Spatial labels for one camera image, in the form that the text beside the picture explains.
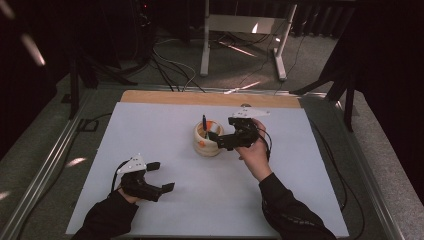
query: black sleeve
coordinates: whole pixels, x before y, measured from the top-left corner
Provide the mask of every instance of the black sleeve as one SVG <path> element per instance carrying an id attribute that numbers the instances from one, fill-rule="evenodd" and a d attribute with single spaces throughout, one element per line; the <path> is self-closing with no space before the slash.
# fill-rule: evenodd
<path id="1" fill-rule="evenodd" d="M 114 191 L 90 209 L 72 240 L 110 239 L 128 233 L 137 209 L 137 205 L 127 202 Z"/>
<path id="2" fill-rule="evenodd" d="M 259 183 L 268 223 L 286 240 L 336 239 L 321 218 L 296 200 L 274 173 Z"/>

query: white tabletop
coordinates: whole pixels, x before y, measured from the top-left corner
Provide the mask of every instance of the white tabletop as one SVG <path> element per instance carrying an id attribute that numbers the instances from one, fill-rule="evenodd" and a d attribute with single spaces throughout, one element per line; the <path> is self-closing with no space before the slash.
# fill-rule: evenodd
<path id="1" fill-rule="evenodd" d="M 69 222 L 74 234 L 85 215 L 110 191 L 120 163 L 140 153 L 161 168 L 146 173 L 155 186 L 175 182 L 157 203 L 143 201 L 128 236 L 277 237 L 261 210 L 258 182 L 236 151 L 199 156 L 193 129 L 205 114 L 233 133 L 228 117 L 239 107 L 117 103 Z M 336 236 L 348 236 L 333 188 L 303 109 L 260 108 L 272 138 L 270 165 L 297 199 L 317 213 Z"/>

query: black curtain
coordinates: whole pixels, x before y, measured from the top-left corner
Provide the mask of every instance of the black curtain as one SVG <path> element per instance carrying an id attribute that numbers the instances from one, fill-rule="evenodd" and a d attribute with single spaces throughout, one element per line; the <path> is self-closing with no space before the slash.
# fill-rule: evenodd
<path id="1" fill-rule="evenodd" d="M 14 18 L 0 13 L 0 159 L 9 151 L 19 136 L 31 124 L 38 113 L 56 94 L 56 79 L 63 76 L 60 69 L 48 71 L 47 65 L 36 64 L 28 49 L 22 42 L 22 37 L 39 39 L 40 34 L 34 34 L 29 26 L 48 30 L 43 18 L 29 22 L 22 14 L 23 7 L 29 2 L 8 1 L 13 9 Z M 49 42 L 37 44 L 41 49 Z M 51 49 L 57 44 L 50 42 Z M 54 60 L 61 57 L 51 51 L 44 51 L 45 63 L 54 65 Z"/>
<path id="2" fill-rule="evenodd" d="M 424 4 L 358 8 L 321 77 L 346 65 L 424 203 Z"/>

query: cable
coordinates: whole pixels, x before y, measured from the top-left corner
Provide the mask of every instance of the cable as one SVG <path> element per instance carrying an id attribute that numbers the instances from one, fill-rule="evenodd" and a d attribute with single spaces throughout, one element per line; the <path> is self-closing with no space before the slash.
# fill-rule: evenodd
<path id="1" fill-rule="evenodd" d="M 97 121 L 99 118 L 102 118 L 102 117 L 105 117 L 105 116 L 110 116 L 110 115 L 112 115 L 112 113 L 102 114 L 102 115 L 100 115 L 100 116 L 98 116 L 98 117 L 96 117 L 94 119 L 90 119 L 90 121 L 88 121 L 88 122 L 86 122 L 84 124 L 83 128 L 86 128 L 88 126 L 88 124 Z M 24 232 L 25 227 L 26 227 L 26 225 L 28 223 L 28 219 L 33 214 L 34 209 L 36 209 L 37 206 L 44 200 L 44 198 L 47 196 L 47 194 L 50 192 L 50 190 L 56 184 L 57 180 L 62 175 L 63 170 L 65 169 L 66 163 L 68 162 L 68 158 L 69 158 L 69 155 L 71 153 L 71 150 L 72 150 L 72 148 L 73 148 L 73 146 L 75 144 L 75 140 L 78 138 L 78 135 L 80 134 L 80 132 L 81 131 L 79 129 L 76 130 L 76 134 L 75 134 L 74 138 L 72 139 L 72 141 L 71 141 L 71 143 L 69 145 L 68 151 L 66 152 L 66 155 L 65 155 L 65 158 L 63 160 L 62 166 L 60 167 L 59 173 L 56 174 L 56 177 L 53 179 L 53 181 L 51 182 L 50 186 L 46 190 L 43 191 L 42 195 L 38 198 L 37 202 L 34 204 L 34 206 L 31 208 L 30 212 L 28 213 L 28 215 L 25 217 L 25 220 L 22 223 L 22 227 L 21 227 L 21 229 L 20 229 L 20 231 L 19 231 L 18 236 L 17 236 L 16 239 L 18 239 L 18 240 L 21 239 L 22 233 Z"/>
<path id="2" fill-rule="evenodd" d="M 288 78 L 288 77 L 289 77 L 289 74 L 290 74 L 291 70 L 293 69 L 293 67 L 294 67 L 294 66 L 296 65 L 296 63 L 297 63 L 297 57 L 299 56 L 300 46 L 302 46 L 302 42 L 303 42 L 303 39 L 305 39 L 305 36 L 306 36 L 306 35 L 303 35 L 302 40 L 300 40 L 299 46 L 297 47 L 296 57 L 295 57 L 295 59 L 294 59 L 294 63 L 293 63 L 293 65 L 290 67 L 289 71 L 287 72 L 287 74 L 286 74 L 286 78 Z M 281 88 L 283 87 L 283 83 L 284 83 L 284 82 L 283 82 L 283 81 L 281 81 L 281 83 L 280 83 L 280 87 L 279 87 L 279 88 L 275 91 L 274 95 L 275 95 L 275 94 L 277 94 L 277 92 L 281 90 Z"/>
<path id="3" fill-rule="evenodd" d="M 153 62 L 156 64 L 157 69 L 159 70 L 159 73 L 161 74 L 163 80 L 165 80 L 166 84 L 168 84 L 169 88 L 171 89 L 171 91 L 174 92 L 174 88 L 172 87 L 171 83 L 169 82 L 169 80 L 166 78 L 166 76 L 163 74 L 162 69 L 159 66 L 159 63 L 156 61 L 156 59 L 152 58 Z"/>
<path id="4" fill-rule="evenodd" d="M 275 34 L 278 32 L 278 30 L 281 28 L 281 26 L 283 26 L 284 22 L 280 24 L 280 26 L 278 26 L 278 28 L 275 30 L 274 34 L 272 34 L 273 36 L 275 36 Z M 244 80 L 246 80 L 248 77 L 252 76 L 254 73 L 259 72 L 262 70 L 262 68 L 264 67 L 264 65 L 268 62 L 268 58 L 269 58 L 269 46 L 271 46 L 272 40 L 274 39 L 274 37 L 271 38 L 271 41 L 269 41 L 268 46 L 266 47 L 266 59 L 265 61 L 262 63 L 262 66 L 252 72 L 251 74 L 247 75 L 245 78 L 243 78 L 243 80 L 239 83 L 240 85 L 244 82 Z"/>
<path id="5" fill-rule="evenodd" d="M 160 63 L 160 62 L 158 62 L 158 64 L 159 65 L 161 65 L 162 67 L 165 67 L 165 68 L 167 68 L 167 69 L 169 69 L 169 70 L 171 70 L 171 71 L 174 71 L 174 72 L 176 72 L 176 73 L 178 73 L 178 74 L 180 74 L 181 76 L 183 76 L 183 77 L 185 77 L 187 80 L 189 80 L 190 78 L 188 77 L 188 75 L 187 75 L 187 73 L 182 69 L 182 68 L 180 68 L 178 65 L 175 65 L 175 67 L 177 67 L 178 68 L 178 70 L 180 70 L 180 71 L 178 71 L 177 69 L 174 69 L 174 68 L 171 68 L 171 67 L 169 67 L 169 66 L 167 66 L 167 65 L 165 65 L 165 64 L 162 64 L 162 63 Z M 152 68 L 154 68 L 154 69 L 157 69 L 157 70 L 159 70 L 157 67 L 155 67 L 155 66 L 152 66 L 152 65 L 150 65 Z M 199 89 L 201 89 L 203 92 L 205 92 L 199 85 L 197 85 L 197 83 L 196 82 L 193 82 L 193 84 L 195 84 Z"/>
<path id="6" fill-rule="evenodd" d="M 309 119 L 309 122 L 311 123 L 311 126 L 318 132 L 318 135 L 320 136 L 320 138 L 321 138 L 321 140 L 322 140 L 322 142 L 324 144 L 324 147 L 325 147 L 325 149 L 327 151 L 327 154 L 330 157 L 330 160 L 331 160 L 334 168 L 336 169 L 337 175 L 339 176 L 340 181 L 342 183 L 343 191 L 344 191 L 344 195 L 345 195 L 345 200 L 344 200 L 344 203 L 342 204 L 342 207 L 340 209 L 343 211 L 344 208 L 345 208 L 345 206 L 346 206 L 346 204 L 347 204 L 347 191 L 346 191 L 346 187 L 352 193 L 352 195 L 355 198 L 355 201 L 356 201 L 356 203 L 357 203 L 357 205 L 359 207 L 359 210 L 360 210 L 360 213 L 361 213 L 361 218 L 362 218 L 362 226 L 361 226 L 361 230 L 358 233 L 358 235 L 356 237 L 354 237 L 355 240 L 356 239 L 359 239 L 362 236 L 362 234 L 364 233 L 364 230 L 365 230 L 365 215 L 364 215 L 364 210 L 362 208 L 362 205 L 361 205 L 359 199 L 357 198 L 356 194 L 354 193 L 353 189 L 350 187 L 350 185 L 348 184 L 348 182 L 346 181 L 346 179 L 340 173 L 340 171 L 339 171 L 339 169 L 337 167 L 337 164 L 336 164 L 334 155 L 333 155 L 333 151 L 331 150 L 330 145 L 328 144 L 327 140 L 324 138 L 323 134 L 318 129 L 317 125 L 310 118 L 308 118 L 308 119 Z"/>
<path id="7" fill-rule="evenodd" d="M 249 40 L 245 40 L 245 39 L 239 38 L 239 37 L 237 37 L 236 35 L 234 35 L 231 32 L 229 32 L 227 34 L 230 35 L 233 38 L 236 38 L 236 39 L 241 40 L 243 42 L 247 42 L 247 44 L 244 44 L 244 45 L 234 45 L 234 46 L 239 46 L 239 47 L 246 47 L 246 46 L 251 46 L 251 45 L 255 45 L 257 43 L 264 42 L 270 36 L 270 34 L 263 34 L 263 36 L 260 39 L 256 40 L 256 41 L 249 41 Z"/>
<path id="8" fill-rule="evenodd" d="M 183 67 L 186 67 L 186 68 L 188 68 L 188 69 L 190 69 L 192 72 L 193 72 L 193 76 L 190 78 L 190 79 L 187 79 L 187 82 L 186 82 L 186 84 L 184 85 L 184 87 L 183 87 L 183 89 L 182 89 L 182 92 L 184 92 L 185 90 L 186 90 L 186 88 L 187 88 L 187 86 L 190 84 L 190 83 L 194 83 L 202 92 L 204 92 L 205 93 L 205 90 L 203 90 L 197 83 L 195 83 L 194 81 L 193 81 L 193 79 L 196 77 L 196 71 L 192 68 L 192 67 L 189 67 L 189 66 L 187 66 L 186 64 L 184 64 L 184 63 L 180 63 L 180 62 L 176 62 L 176 61 L 171 61 L 171 60 L 168 60 L 168 59 L 166 59 L 166 58 L 164 58 L 164 57 L 162 57 L 161 55 L 159 55 L 157 52 L 156 52 L 156 50 L 155 49 L 153 49 L 153 53 L 157 56 L 157 57 L 159 57 L 161 60 L 163 60 L 163 61 L 165 61 L 165 62 L 168 62 L 168 63 L 171 63 L 171 64 L 173 64 L 174 66 L 177 66 L 177 65 L 180 65 L 180 66 L 183 66 Z M 185 71 L 184 70 L 182 70 L 180 67 L 178 67 L 182 72 L 184 72 L 184 74 L 186 75 L 186 76 L 188 76 L 186 73 L 185 73 Z"/>
<path id="9" fill-rule="evenodd" d="M 252 76 L 253 74 L 261 71 L 263 69 L 263 67 L 265 66 L 265 64 L 268 62 L 268 58 L 269 58 L 269 46 L 271 46 L 272 40 L 274 38 L 271 38 L 271 41 L 269 41 L 268 46 L 266 47 L 266 59 L 265 61 L 262 63 L 261 67 L 255 71 L 253 71 L 252 73 L 250 73 L 249 75 L 247 75 L 246 77 L 243 78 L 243 80 L 241 80 L 241 82 L 239 83 L 240 85 L 244 82 L 244 80 L 246 80 L 247 78 L 249 78 L 250 76 Z"/>
<path id="10" fill-rule="evenodd" d="M 112 187 L 110 188 L 110 192 L 112 193 L 115 190 L 115 181 L 116 181 L 116 177 L 118 176 L 118 170 L 125 165 L 125 163 L 127 163 L 129 160 L 124 161 L 123 163 L 119 164 L 118 168 L 116 168 L 115 173 L 113 174 L 113 180 L 112 180 Z"/>
<path id="11" fill-rule="evenodd" d="M 264 141 L 264 143 L 265 143 L 266 150 L 267 150 L 266 151 L 266 155 L 267 155 L 267 158 L 268 158 L 268 161 L 269 161 L 269 158 L 271 157 L 271 149 L 272 149 L 272 139 L 271 139 L 271 136 L 265 130 L 263 130 L 263 129 L 260 129 L 260 128 L 256 128 L 256 129 L 259 130 L 259 131 L 264 132 L 266 134 L 266 136 L 268 137 L 268 139 L 269 139 L 269 145 L 268 145 L 268 142 L 265 140 L 265 138 L 262 137 L 259 134 L 259 138 L 262 139 L 262 141 Z"/>

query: pen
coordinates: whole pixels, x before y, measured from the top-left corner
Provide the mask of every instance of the pen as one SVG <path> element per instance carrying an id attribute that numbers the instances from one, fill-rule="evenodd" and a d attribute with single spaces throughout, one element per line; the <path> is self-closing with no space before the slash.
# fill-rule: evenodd
<path id="1" fill-rule="evenodd" d="M 205 114 L 203 114 L 202 123 L 203 123 L 203 131 L 205 132 L 205 138 L 207 138 L 208 137 L 208 126 L 206 124 Z"/>

